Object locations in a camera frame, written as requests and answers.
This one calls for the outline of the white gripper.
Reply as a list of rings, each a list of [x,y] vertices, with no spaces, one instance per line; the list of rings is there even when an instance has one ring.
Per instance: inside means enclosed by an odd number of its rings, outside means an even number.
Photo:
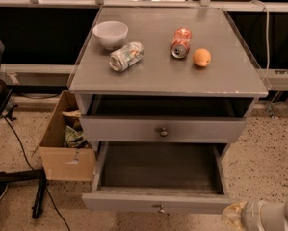
[[[223,210],[221,220],[229,231],[286,231],[283,203],[236,202]]]

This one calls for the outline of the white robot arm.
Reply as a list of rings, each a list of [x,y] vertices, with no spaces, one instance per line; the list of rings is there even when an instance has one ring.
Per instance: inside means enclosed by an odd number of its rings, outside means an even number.
[[[221,220],[233,231],[288,231],[288,199],[236,202],[223,210]]]

